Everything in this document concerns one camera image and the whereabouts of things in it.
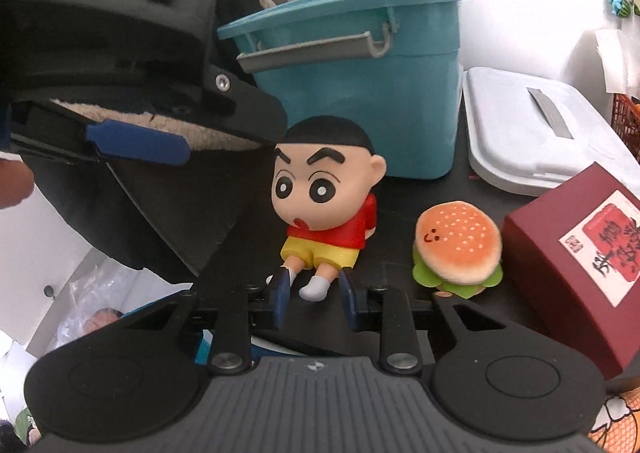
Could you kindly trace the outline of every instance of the bucket lid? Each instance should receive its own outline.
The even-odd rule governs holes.
[[[538,196],[597,162],[640,195],[640,164],[570,85],[476,67],[463,90],[469,161],[496,188]]]
[[[218,36],[226,40],[256,30],[271,29],[283,24],[351,11],[454,1],[458,0],[294,0],[220,27]]]

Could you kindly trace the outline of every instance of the black hair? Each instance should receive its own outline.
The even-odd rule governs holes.
[[[1,420],[0,453],[22,453],[27,449],[27,445],[15,434],[13,424],[6,420]]]
[[[123,316],[122,312],[110,307],[104,307],[104,308],[101,308],[100,310],[95,311],[94,316],[97,316],[98,314],[103,314],[104,312],[113,314],[117,318],[121,318]]]
[[[367,132],[353,121],[337,116],[315,116],[300,121],[287,130],[280,142],[359,146],[371,155],[375,153]]]

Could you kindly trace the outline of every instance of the white plastic container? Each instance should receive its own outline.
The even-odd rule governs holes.
[[[529,89],[550,100],[551,118]],[[471,167],[496,188],[539,196],[597,162],[640,196],[640,164],[570,85],[476,67],[463,91]]]

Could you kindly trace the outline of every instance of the hamburger plush toy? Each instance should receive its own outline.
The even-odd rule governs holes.
[[[500,231],[466,202],[447,202],[425,211],[415,226],[414,280],[465,299],[502,279]]]

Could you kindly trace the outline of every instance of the red shirt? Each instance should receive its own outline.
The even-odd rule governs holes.
[[[369,193],[360,210],[354,217],[342,226],[325,231],[310,231],[301,227],[289,226],[287,236],[312,240],[313,242],[328,243],[337,247],[349,249],[364,249],[364,233],[376,227],[377,223],[376,197]]]

